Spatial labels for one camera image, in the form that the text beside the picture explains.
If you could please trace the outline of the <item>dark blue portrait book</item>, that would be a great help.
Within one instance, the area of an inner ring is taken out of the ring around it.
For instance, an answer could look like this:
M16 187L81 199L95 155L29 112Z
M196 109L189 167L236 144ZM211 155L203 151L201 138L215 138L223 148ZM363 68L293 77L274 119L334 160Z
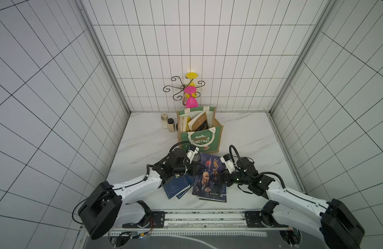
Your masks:
M226 166L222 164L220 157L202 153L199 164L202 171L195 177L192 195L197 197L205 193L226 195L226 186L221 183L221 174L226 170Z

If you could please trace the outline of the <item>blue book with label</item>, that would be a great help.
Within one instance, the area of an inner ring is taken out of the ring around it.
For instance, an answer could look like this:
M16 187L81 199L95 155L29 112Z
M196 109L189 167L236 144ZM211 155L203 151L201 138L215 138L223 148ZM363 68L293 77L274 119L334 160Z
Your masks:
M185 175L183 176L173 176L168 179L168 181L163 185L163 189L168 197L168 199L172 199L173 197L180 194L189 186Z

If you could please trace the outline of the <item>burlap Christmas canvas bag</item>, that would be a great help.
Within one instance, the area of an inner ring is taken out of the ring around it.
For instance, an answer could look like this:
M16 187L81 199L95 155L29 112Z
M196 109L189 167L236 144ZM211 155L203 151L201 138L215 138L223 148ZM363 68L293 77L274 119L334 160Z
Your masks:
M200 113L207 114L208 128L202 131L182 132L183 117L189 117L190 121L196 118ZM187 141L199 147L202 153L218 153L223 131L223 125L215 118L216 107L194 107L177 112L178 131L177 138L179 142Z

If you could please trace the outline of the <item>dark bottom book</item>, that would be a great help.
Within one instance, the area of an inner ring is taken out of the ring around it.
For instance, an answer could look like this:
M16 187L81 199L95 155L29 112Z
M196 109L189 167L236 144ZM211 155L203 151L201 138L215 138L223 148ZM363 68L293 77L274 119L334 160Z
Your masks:
M208 129L207 113L202 112L194 118L194 132Z

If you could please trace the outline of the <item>blue book with text grid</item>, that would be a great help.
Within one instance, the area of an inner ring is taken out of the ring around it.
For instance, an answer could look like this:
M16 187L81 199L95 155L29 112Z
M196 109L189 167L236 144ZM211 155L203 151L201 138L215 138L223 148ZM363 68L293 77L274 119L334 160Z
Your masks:
M199 195L198 198L200 200L209 200L209 201L224 202L224 203L227 202L226 195L205 193L205 194Z

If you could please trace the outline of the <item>yellow book with barcode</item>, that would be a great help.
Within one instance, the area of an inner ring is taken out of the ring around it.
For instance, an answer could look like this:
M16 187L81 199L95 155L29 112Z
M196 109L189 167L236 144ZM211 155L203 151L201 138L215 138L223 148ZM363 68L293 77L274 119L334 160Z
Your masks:
M188 123L187 123L187 127L188 127L188 132L192 132L194 131L194 118L191 119L190 117L188 118Z

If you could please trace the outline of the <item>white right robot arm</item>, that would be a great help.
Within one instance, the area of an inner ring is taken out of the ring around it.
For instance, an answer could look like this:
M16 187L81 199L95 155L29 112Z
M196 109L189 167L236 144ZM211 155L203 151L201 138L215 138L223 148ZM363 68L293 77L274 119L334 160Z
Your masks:
M365 235L363 226L337 199L325 201L286 187L274 172L258 172L254 161L241 157L234 145L221 157L227 186L246 185L248 194L267 199L260 211L266 227L287 225L321 239L330 249L358 249Z

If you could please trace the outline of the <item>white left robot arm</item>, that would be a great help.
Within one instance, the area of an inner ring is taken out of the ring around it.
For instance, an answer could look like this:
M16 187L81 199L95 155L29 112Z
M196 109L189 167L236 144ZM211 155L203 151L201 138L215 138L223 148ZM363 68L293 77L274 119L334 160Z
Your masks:
M184 192L190 186L187 178L197 175L200 161L197 146L178 142L159 162L146 165L144 175L120 184L100 183L76 205L72 215L79 216L78 224L85 227L92 240L117 226L153 226L153 212L143 197L160 188L169 191L170 198Z

